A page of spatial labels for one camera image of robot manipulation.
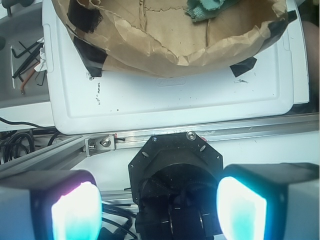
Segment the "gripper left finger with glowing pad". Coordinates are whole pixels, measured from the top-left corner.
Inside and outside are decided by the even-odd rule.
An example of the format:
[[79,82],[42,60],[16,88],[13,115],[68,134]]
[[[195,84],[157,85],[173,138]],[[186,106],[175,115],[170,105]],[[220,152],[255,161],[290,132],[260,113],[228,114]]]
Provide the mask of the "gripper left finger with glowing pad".
[[2,240],[96,240],[102,197],[86,170],[24,170],[0,175]]

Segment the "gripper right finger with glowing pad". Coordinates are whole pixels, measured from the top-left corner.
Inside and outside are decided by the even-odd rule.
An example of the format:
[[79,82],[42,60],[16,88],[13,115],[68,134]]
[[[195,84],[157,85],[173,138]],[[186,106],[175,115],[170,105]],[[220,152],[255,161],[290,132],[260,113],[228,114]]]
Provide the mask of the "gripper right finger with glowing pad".
[[318,240],[320,167],[230,164],[217,187],[216,209],[227,240]]

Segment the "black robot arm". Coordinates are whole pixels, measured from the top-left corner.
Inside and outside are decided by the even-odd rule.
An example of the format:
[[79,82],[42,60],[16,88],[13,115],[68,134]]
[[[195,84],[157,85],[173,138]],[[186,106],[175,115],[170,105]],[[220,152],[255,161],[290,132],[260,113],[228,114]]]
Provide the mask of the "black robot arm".
[[317,240],[320,167],[235,163],[203,139],[151,137],[128,164],[138,212],[103,203],[86,170],[0,175],[3,240]]

